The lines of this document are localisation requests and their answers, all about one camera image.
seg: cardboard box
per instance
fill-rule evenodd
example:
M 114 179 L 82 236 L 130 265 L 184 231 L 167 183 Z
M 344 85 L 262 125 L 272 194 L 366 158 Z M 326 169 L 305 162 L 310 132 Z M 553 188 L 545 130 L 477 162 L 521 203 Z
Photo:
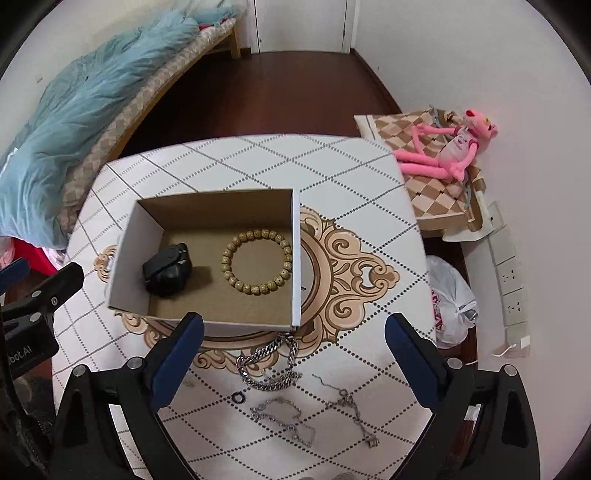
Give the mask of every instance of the cardboard box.
M 291 278 L 267 295 L 238 292 L 221 270 L 227 244 L 253 228 L 275 230 L 293 247 Z M 142 264 L 180 242 L 187 244 L 193 264 L 186 288 L 169 299 L 151 296 L 144 288 Z M 283 262 L 283 251 L 274 241 L 256 240 L 238 248 L 232 271 L 245 283 L 261 284 L 276 277 Z M 298 191 L 232 190 L 137 200 L 119 241 L 106 301 L 110 309 L 169 322 L 198 312 L 206 336 L 293 330 L 301 313 Z

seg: silver bracelet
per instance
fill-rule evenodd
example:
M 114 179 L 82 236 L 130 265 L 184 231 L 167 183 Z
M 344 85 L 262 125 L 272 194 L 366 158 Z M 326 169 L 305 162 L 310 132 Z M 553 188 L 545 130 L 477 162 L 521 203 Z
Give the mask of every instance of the silver bracelet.
M 287 400 L 286 398 L 283 398 L 283 397 L 270 398 L 269 400 L 265 400 L 263 403 L 257 405 L 256 407 L 252 407 L 251 408 L 252 419 L 254 421 L 260 421 L 260 419 L 274 421 L 275 423 L 279 424 L 281 427 L 285 428 L 288 432 L 292 432 L 292 438 L 296 442 L 300 442 L 302 445 L 305 445 L 308 448 L 312 447 L 312 443 L 314 442 L 314 437 L 316 436 L 316 429 L 314 427 L 310 427 L 310 426 L 306 425 L 303 422 L 300 423 L 300 425 L 311 430 L 311 432 L 312 432 L 312 436 L 311 436 L 310 440 L 304 440 L 300 436 L 300 432 L 297 429 L 297 424 L 285 423 L 284 421 L 279 420 L 274 415 L 265 412 L 265 410 L 267 409 L 267 405 L 272 402 L 277 402 L 280 404 L 287 403 L 288 405 L 292 406 L 297 411 L 297 413 L 295 415 L 293 415 L 292 419 L 294 421 L 297 421 L 300 419 L 300 417 L 301 417 L 300 408 L 292 401 Z
M 290 348 L 290 354 L 287 357 L 287 368 L 285 373 L 279 377 L 270 378 L 258 382 L 254 380 L 248 370 L 247 365 L 254 365 L 261 361 L 266 356 L 275 352 L 283 343 L 286 343 Z M 296 364 L 296 355 L 298 352 L 298 344 L 295 337 L 290 333 L 278 333 L 277 336 L 271 343 L 266 344 L 263 348 L 259 348 L 252 355 L 241 355 L 236 359 L 236 368 L 242 381 L 256 390 L 262 390 L 263 392 L 271 392 L 276 390 L 283 390 L 284 388 L 295 385 L 296 382 L 301 378 L 301 373 L 294 372 L 293 368 Z

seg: tablecloth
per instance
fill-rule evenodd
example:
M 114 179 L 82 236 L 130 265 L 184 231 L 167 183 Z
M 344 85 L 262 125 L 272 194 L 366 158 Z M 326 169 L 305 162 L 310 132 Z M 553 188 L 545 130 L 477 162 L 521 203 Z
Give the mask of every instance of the tablecloth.
M 207 338 L 173 402 L 159 412 L 201 478 L 390 478 L 431 413 L 420 407 L 384 341 L 390 313 L 402 312 L 423 337 L 434 320 L 422 241 L 402 175 L 387 147 L 361 138 L 264 135 L 161 148 L 106 164 L 95 180 L 67 249 L 85 272 L 83 289 L 55 313 L 60 345 L 53 358 L 56 406 L 70 371 L 119 368 L 171 326 L 105 306 L 108 259 L 132 202 L 196 190 L 293 187 L 301 191 L 302 327 L 297 386 L 279 392 L 316 429 L 312 447 L 249 409 L 273 396 L 246 388 L 234 365 L 273 334 Z M 276 375 L 285 352 L 251 374 Z M 368 448 L 347 408 L 327 408 L 353 392 L 363 424 L 379 439 Z M 246 403 L 230 395 L 243 391 Z M 129 462 L 149 478 L 121 408 L 113 418 Z M 288 420 L 289 410 L 277 410 Z

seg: baseboard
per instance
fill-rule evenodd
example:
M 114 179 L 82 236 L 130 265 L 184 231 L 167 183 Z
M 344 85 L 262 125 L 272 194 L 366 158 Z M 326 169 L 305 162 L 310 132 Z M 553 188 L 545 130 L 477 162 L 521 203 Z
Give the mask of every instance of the baseboard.
M 359 54 L 359 52 L 357 52 L 357 50 L 352 48 L 352 49 L 350 49 L 349 54 L 355 56 L 355 58 L 358 60 L 358 62 L 360 62 L 360 64 L 363 65 L 363 68 L 365 68 L 365 70 L 368 72 L 368 75 L 371 77 L 372 81 L 375 83 L 375 86 L 378 88 L 380 94 L 382 95 L 382 97 L 384 97 L 384 100 L 388 104 L 388 110 L 389 110 L 388 112 L 375 112 L 375 113 L 402 113 L 402 110 L 400 109 L 400 107 L 396 103 L 396 100 L 394 100 L 394 98 L 392 97 L 392 95 L 390 94 L 388 89 L 385 87 L 385 85 L 382 83 L 382 81 L 378 78 L 378 76 L 375 74 L 375 72 L 372 70 L 372 68 L 368 65 L 368 63 Z

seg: wall socket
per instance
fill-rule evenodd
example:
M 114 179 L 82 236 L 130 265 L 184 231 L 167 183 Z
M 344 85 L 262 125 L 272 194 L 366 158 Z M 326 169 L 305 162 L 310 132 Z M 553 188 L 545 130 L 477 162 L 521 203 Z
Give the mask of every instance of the wall socket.
M 496 276 L 499 279 L 499 287 L 502 295 L 507 295 L 512 291 L 523 288 L 521 280 L 521 270 L 517 262 L 517 257 L 510 258 L 496 266 Z
M 527 321 L 527 313 L 525 311 L 525 290 L 523 288 L 507 295 L 503 295 L 502 301 L 505 326 Z
M 495 231 L 500 230 L 505 226 L 499 203 L 496 200 L 488 206 L 488 213 L 491 216 L 492 227 Z
M 531 337 L 527 322 L 507 327 L 505 336 L 507 345 L 516 345 L 505 354 L 507 358 L 523 357 L 530 354 Z

